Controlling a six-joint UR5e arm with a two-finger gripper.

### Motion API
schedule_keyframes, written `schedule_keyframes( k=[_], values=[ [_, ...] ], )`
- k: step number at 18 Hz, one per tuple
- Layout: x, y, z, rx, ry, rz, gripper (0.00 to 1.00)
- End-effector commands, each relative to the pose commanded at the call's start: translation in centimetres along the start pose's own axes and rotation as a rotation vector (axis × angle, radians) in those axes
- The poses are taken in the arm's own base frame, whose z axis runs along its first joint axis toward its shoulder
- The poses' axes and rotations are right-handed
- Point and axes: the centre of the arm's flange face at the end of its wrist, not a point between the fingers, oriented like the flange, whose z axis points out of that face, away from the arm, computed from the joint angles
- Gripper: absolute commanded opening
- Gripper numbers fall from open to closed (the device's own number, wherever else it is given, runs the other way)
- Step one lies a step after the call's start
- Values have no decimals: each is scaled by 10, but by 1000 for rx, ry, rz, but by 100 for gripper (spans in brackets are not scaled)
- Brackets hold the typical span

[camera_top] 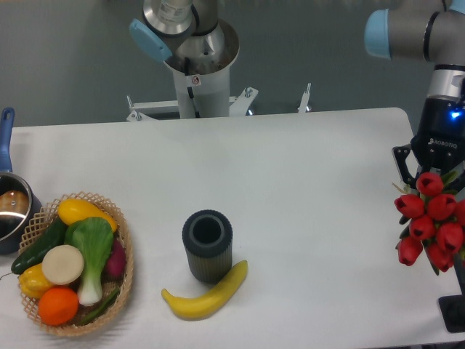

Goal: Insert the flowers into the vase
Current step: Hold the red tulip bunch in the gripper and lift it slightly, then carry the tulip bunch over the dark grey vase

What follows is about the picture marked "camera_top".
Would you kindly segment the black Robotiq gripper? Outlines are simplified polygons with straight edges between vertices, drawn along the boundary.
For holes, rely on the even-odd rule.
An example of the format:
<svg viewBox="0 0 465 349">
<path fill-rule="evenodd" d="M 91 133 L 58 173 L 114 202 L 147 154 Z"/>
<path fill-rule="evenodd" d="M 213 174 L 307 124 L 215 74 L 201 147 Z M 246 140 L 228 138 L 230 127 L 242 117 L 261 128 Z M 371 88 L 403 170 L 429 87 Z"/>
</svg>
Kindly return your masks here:
<svg viewBox="0 0 465 349">
<path fill-rule="evenodd" d="M 395 146 L 392 155 L 400 179 L 416 189 L 416 176 L 410 173 L 407 158 L 416 157 L 424 171 L 450 171 L 464 161 L 464 104 L 428 98 L 411 144 Z"/>
</svg>

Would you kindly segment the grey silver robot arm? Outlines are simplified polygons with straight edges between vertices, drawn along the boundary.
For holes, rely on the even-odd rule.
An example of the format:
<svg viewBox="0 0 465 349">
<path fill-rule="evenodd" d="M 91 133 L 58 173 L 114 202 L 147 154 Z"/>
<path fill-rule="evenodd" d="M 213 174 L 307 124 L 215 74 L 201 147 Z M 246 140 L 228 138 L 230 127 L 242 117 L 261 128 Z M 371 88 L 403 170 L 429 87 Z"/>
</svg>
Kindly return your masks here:
<svg viewBox="0 0 465 349">
<path fill-rule="evenodd" d="M 243 116 L 257 96 L 251 87 L 230 96 L 230 66 L 239 53 L 234 28 L 218 16 L 216 1 L 146 1 L 129 26 L 135 44 L 172 72 L 184 119 Z M 413 139 L 392 153 L 412 189 L 427 172 L 447 190 L 461 191 L 464 176 L 464 3 L 404 1 L 377 10 L 365 25 L 365 50 L 374 57 L 409 57 L 434 63 Z"/>
</svg>

